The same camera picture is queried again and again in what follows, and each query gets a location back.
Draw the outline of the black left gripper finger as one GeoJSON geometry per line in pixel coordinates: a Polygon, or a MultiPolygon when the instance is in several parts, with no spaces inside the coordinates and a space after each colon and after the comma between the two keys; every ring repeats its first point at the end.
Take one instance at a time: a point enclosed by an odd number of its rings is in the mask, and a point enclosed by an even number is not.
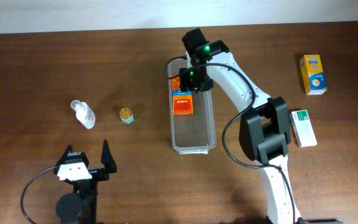
{"type": "Polygon", "coordinates": [[[103,141],[103,148],[101,153],[101,163],[103,164],[106,172],[108,174],[117,172],[117,165],[112,157],[108,141],[105,139],[103,141]]]}
{"type": "Polygon", "coordinates": [[[60,166],[60,165],[64,164],[65,161],[67,160],[69,153],[72,153],[72,152],[73,152],[72,146],[70,144],[67,145],[65,151],[63,152],[62,156],[59,158],[59,160],[57,161],[57,163],[55,165],[60,166]]]}

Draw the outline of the orange red medicine box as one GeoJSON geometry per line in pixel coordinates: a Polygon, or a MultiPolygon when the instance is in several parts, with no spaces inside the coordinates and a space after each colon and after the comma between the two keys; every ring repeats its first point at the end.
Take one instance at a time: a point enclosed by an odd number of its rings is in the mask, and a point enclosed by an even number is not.
{"type": "Polygon", "coordinates": [[[181,88],[179,77],[172,79],[171,85],[173,115],[192,115],[194,113],[192,92],[181,88]]]}

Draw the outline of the yellow blue medicine box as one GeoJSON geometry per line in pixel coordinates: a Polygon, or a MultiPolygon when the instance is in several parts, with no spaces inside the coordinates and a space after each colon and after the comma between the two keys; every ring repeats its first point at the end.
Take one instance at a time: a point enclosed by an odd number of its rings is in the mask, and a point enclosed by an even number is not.
{"type": "Polygon", "coordinates": [[[327,90],[327,84],[320,56],[303,55],[300,68],[306,95],[322,95],[327,90]]]}

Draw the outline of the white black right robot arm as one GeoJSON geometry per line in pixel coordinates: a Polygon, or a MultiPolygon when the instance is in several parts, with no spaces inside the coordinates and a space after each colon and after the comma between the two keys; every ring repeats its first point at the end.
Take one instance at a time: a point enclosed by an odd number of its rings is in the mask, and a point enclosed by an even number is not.
{"type": "Polygon", "coordinates": [[[208,41],[201,29],[182,38],[187,69],[179,73],[184,89],[205,91],[217,83],[238,110],[228,123],[240,122],[239,143],[251,164],[234,159],[244,167],[259,170],[267,198],[270,223],[299,223],[288,175],[288,145],[291,142],[288,106],[279,96],[262,91],[236,63],[222,40],[208,41]]]}

